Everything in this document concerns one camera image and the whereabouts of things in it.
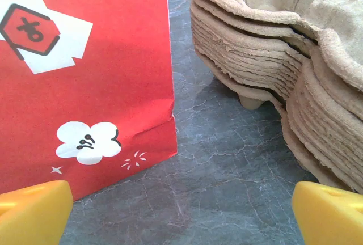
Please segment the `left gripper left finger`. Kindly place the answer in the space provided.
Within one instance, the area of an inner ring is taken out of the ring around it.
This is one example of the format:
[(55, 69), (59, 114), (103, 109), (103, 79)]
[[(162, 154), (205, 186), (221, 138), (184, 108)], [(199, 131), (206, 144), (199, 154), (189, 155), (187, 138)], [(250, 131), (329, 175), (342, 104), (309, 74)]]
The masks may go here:
[(59, 244), (72, 208), (64, 180), (1, 194), (1, 244)]

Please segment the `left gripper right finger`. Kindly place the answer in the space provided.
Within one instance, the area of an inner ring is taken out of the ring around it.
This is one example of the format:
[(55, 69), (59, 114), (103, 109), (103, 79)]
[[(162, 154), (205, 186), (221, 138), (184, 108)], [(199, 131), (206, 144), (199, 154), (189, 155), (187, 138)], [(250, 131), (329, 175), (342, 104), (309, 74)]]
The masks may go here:
[(301, 181), (292, 209), (305, 244), (362, 245), (362, 195)]

